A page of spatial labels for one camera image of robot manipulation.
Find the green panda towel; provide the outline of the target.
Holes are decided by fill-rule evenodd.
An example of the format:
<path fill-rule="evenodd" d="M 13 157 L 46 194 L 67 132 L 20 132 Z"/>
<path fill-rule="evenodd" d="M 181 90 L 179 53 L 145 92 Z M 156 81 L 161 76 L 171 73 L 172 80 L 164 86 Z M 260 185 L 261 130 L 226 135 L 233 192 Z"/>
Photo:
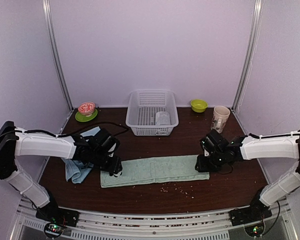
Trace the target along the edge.
<path fill-rule="evenodd" d="M 196 155 L 150 157 L 122 162 L 121 175 L 102 171 L 100 186 L 105 188 L 209 180 L 208 172 L 195 170 Z"/>

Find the light blue towel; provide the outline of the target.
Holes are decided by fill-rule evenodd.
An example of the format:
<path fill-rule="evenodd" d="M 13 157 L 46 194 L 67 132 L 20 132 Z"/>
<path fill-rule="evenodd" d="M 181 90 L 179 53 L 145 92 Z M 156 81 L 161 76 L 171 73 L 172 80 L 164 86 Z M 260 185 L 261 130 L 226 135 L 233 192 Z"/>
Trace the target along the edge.
<path fill-rule="evenodd" d="M 62 161 L 65 164 L 65 180 L 73 184 L 81 184 L 95 166 L 92 163 L 82 163 L 79 160 L 62 158 Z"/>

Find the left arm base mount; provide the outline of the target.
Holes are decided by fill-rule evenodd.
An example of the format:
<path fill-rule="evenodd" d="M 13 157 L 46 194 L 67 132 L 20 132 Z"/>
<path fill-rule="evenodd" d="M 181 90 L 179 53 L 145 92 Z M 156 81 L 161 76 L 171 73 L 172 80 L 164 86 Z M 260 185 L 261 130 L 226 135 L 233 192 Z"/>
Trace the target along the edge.
<path fill-rule="evenodd" d="M 80 213 L 75 210 L 60 208 L 59 216 L 47 217 L 39 209 L 36 211 L 35 217 L 46 221 L 43 227 L 43 233 L 49 239 L 59 238 L 68 227 L 76 227 Z"/>

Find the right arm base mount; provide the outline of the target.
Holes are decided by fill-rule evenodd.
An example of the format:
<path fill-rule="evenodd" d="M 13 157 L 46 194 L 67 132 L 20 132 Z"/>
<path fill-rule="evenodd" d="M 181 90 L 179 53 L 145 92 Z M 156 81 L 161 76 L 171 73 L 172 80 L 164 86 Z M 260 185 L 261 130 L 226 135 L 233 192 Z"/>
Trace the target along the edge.
<path fill-rule="evenodd" d="M 229 212 L 233 227 L 243 225 L 245 233 L 252 238 L 261 237 L 266 232 L 265 219 L 272 216 L 269 209 L 255 213 L 252 208 L 235 208 Z"/>

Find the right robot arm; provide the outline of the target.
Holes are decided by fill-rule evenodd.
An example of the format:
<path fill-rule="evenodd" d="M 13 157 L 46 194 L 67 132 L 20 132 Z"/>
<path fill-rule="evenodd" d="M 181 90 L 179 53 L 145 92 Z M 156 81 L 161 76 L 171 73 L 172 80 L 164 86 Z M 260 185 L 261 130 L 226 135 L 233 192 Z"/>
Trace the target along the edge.
<path fill-rule="evenodd" d="M 227 141 L 215 129 L 200 140 L 204 153 L 197 156 L 195 170 L 199 173 L 218 172 L 225 164 L 253 159 L 289 158 L 296 163 L 279 179 L 258 191 L 246 210 L 249 220 L 258 220 L 282 197 L 300 187 L 300 129 L 278 135 L 239 136 Z"/>

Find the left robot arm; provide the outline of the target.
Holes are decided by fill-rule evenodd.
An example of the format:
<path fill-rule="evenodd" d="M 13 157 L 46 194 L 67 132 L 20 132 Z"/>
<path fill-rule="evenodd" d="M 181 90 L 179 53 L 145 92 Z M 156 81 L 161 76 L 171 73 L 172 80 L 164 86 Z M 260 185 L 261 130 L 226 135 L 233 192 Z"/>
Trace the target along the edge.
<path fill-rule="evenodd" d="M 51 222 L 62 218 L 52 194 L 34 182 L 17 163 L 17 156 L 48 156 L 92 165 L 112 176 L 122 170 L 114 153 L 120 142 L 106 129 L 94 127 L 72 134 L 54 134 L 41 129 L 25 130 L 7 121 L 0 129 L 0 180 L 7 181 L 37 207 Z"/>

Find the white plastic basket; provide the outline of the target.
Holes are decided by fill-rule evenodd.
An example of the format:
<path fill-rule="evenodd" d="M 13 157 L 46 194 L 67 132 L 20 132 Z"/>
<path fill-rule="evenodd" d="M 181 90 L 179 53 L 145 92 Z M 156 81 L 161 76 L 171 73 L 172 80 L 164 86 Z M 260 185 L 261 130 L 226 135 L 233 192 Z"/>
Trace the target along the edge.
<path fill-rule="evenodd" d="M 170 125 L 155 125 L 157 112 L 170 114 Z M 179 124 L 175 96 L 167 90 L 137 90 L 130 94 L 125 124 L 135 136 L 169 136 Z"/>

